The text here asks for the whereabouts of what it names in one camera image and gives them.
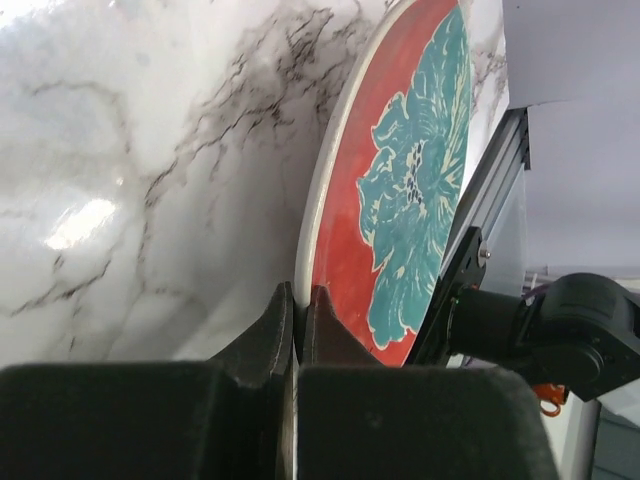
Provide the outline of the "red plate teal flower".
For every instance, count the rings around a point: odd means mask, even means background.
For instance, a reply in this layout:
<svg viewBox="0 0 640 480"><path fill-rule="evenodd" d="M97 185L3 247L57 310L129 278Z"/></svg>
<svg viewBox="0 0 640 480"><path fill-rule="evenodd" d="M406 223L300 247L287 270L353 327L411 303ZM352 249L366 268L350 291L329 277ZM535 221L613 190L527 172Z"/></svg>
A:
<svg viewBox="0 0 640 480"><path fill-rule="evenodd" d="M296 255L294 297L327 289L343 326L405 362L440 273L468 157L469 31L456 1L402 1L334 108Z"/></svg>

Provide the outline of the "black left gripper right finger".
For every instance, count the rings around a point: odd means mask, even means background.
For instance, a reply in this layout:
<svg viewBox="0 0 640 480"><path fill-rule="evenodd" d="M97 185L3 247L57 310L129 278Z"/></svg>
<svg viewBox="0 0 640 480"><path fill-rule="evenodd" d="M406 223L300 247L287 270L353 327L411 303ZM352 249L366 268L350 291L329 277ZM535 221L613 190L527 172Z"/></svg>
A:
<svg viewBox="0 0 640 480"><path fill-rule="evenodd" d="M316 288L297 380L300 479L554 479L532 389L501 368L386 367Z"/></svg>

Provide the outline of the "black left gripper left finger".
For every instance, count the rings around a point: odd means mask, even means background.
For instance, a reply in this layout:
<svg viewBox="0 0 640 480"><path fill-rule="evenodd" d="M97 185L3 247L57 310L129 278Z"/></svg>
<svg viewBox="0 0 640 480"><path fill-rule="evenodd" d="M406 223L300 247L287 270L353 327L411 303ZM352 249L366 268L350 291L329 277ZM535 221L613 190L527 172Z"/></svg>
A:
<svg viewBox="0 0 640 480"><path fill-rule="evenodd" d="M1 372L5 479L281 479L293 295L207 360Z"/></svg>

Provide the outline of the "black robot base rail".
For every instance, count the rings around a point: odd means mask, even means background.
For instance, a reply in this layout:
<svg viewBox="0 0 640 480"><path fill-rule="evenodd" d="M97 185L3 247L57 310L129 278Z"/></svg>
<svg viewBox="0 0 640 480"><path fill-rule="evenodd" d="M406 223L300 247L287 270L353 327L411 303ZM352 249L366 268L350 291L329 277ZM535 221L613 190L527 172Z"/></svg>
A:
<svg viewBox="0 0 640 480"><path fill-rule="evenodd" d="M495 348L486 326L491 302L489 295L480 291L486 273L486 266L479 260L482 245L482 230L469 227L436 282L424 321L405 360L407 366L444 366L456 354L494 359Z"/></svg>

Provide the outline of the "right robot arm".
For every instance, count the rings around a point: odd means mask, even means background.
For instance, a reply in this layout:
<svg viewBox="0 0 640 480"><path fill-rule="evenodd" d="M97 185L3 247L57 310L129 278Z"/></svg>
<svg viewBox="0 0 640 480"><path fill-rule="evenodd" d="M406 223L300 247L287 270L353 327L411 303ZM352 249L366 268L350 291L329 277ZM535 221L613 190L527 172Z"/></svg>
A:
<svg viewBox="0 0 640 480"><path fill-rule="evenodd" d="M464 286L451 295L443 349L496 364L530 386L562 386L639 422L639 295L573 273L528 298Z"/></svg>

